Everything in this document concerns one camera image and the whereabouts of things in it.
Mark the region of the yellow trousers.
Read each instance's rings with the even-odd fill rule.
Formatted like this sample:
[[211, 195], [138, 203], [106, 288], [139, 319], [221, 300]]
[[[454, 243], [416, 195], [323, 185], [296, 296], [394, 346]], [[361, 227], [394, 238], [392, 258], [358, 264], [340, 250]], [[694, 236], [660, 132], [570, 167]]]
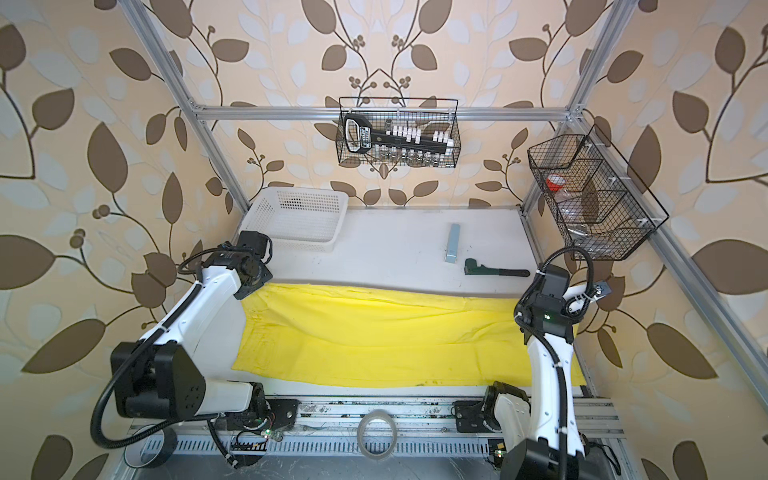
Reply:
[[530, 387], [516, 302], [360, 287], [269, 284], [242, 302], [233, 368], [332, 387]]

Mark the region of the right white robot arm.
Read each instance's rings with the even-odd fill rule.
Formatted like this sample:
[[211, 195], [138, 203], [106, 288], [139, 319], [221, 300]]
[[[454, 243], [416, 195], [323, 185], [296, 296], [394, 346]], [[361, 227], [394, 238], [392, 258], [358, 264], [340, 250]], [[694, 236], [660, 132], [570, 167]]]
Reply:
[[497, 385], [493, 416], [506, 452], [502, 479], [598, 479], [575, 418], [572, 387], [575, 325], [596, 301], [594, 260], [579, 246], [552, 253], [514, 308], [532, 368], [526, 425], [514, 412], [517, 397]]

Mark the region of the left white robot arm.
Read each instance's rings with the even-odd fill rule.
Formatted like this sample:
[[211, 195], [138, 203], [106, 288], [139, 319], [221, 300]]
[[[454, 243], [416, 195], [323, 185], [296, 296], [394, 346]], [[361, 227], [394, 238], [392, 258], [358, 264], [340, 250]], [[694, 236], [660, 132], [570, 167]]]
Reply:
[[[242, 315], [242, 300], [272, 279], [273, 245], [267, 235], [244, 230], [235, 243], [203, 249], [178, 265], [179, 274], [194, 276], [190, 289], [149, 332], [111, 353], [112, 377], [89, 425], [97, 446], [123, 448], [183, 422], [212, 426], [227, 414], [266, 416], [260, 384], [208, 378], [193, 356], [211, 325], [228, 313]], [[121, 417], [151, 425], [126, 438], [107, 437], [102, 422], [110, 402]]]

